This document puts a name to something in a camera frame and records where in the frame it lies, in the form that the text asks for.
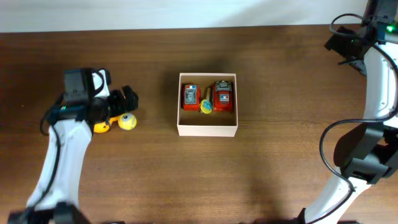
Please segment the red fire truck toy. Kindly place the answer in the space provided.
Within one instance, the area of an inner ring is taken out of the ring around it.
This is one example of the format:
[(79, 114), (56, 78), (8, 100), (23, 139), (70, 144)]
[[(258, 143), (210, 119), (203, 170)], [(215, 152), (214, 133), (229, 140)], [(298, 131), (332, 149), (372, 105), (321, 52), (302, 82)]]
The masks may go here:
[(184, 85), (182, 108), (186, 111), (198, 111), (200, 109), (200, 97), (201, 92), (198, 85)]

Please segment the red fire truck with ladder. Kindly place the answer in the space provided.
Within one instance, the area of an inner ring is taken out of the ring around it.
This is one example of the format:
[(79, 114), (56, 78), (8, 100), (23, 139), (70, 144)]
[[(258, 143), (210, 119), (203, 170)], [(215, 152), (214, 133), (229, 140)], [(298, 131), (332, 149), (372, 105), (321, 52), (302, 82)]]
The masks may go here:
[(213, 110), (233, 110), (233, 82), (226, 80), (215, 82), (213, 87)]

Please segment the orange rubber animal toy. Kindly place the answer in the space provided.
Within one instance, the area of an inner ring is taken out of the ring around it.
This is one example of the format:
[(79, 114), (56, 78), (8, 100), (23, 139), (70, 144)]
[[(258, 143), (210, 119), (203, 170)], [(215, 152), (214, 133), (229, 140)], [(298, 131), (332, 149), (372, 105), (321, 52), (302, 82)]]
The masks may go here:
[(115, 117), (112, 117), (110, 119), (107, 119), (106, 121), (104, 121), (102, 123), (95, 124), (94, 125), (94, 129), (93, 129), (94, 133), (102, 134), (102, 133), (108, 132), (111, 129), (112, 124), (115, 121), (118, 121), (118, 119), (119, 119), (119, 116), (115, 116)]

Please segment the yellow wooden rattle drum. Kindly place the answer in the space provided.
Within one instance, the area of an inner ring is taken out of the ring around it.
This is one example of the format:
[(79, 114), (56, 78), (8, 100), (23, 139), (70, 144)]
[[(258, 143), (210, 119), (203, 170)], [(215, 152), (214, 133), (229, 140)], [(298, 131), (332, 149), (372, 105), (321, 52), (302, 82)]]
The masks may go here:
[(213, 111), (213, 106), (210, 101), (211, 88), (206, 89), (205, 97), (200, 103), (200, 112), (203, 114), (210, 114)]

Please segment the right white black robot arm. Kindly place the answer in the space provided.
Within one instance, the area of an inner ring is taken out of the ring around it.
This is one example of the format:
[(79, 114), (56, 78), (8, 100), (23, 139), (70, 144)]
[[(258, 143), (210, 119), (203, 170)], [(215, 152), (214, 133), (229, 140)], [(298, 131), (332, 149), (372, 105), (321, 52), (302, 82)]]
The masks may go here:
[(292, 223), (341, 223), (354, 200), (397, 170), (397, 0), (368, 1), (359, 31), (334, 29), (325, 44), (367, 78), (363, 118), (330, 124), (320, 157), (332, 172), (320, 196)]

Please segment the pink cardboard box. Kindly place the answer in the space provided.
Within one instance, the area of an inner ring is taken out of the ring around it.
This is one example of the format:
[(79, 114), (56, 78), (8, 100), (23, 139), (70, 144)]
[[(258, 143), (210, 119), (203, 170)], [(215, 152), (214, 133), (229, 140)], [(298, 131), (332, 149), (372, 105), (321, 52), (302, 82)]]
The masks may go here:
[[(183, 86), (198, 85), (204, 95), (208, 87), (217, 81), (233, 84), (233, 110), (215, 111), (203, 114), (199, 111), (186, 111), (183, 106)], [(235, 73), (181, 73), (178, 83), (177, 129), (180, 136), (233, 137), (238, 129), (238, 88)]]

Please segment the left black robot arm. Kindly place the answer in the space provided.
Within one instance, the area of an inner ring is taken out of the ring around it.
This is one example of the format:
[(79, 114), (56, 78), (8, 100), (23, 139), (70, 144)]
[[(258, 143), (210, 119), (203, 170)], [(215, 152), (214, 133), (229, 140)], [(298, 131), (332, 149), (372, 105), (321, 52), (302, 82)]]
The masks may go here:
[(64, 72), (65, 90), (43, 115), (49, 146), (39, 181), (26, 208), (12, 212), (8, 223), (84, 224), (78, 188), (86, 150), (95, 133), (105, 133), (116, 122), (131, 130), (137, 124), (132, 114), (139, 97), (128, 85), (109, 90), (107, 69), (81, 68)]

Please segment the yellow grey toy ball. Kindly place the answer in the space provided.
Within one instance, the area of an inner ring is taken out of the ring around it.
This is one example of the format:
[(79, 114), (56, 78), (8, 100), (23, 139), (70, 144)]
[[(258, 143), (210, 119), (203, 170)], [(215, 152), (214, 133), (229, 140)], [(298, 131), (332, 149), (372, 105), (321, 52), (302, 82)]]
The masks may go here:
[(118, 125), (123, 130), (132, 130), (136, 124), (137, 119), (132, 113), (124, 113), (118, 119)]

